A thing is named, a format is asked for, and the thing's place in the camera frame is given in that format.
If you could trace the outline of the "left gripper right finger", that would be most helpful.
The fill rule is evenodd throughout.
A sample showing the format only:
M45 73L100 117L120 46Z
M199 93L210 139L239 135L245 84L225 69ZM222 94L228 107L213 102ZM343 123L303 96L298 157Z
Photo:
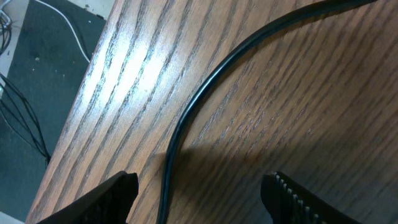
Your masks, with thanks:
M261 200L274 223L358 224L282 172L263 176Z

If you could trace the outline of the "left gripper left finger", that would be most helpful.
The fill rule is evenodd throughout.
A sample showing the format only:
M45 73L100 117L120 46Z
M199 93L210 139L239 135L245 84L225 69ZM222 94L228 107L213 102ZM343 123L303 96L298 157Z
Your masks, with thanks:
M67 207L40 221L40 223L125 224L138 192L137 174L120 171Z

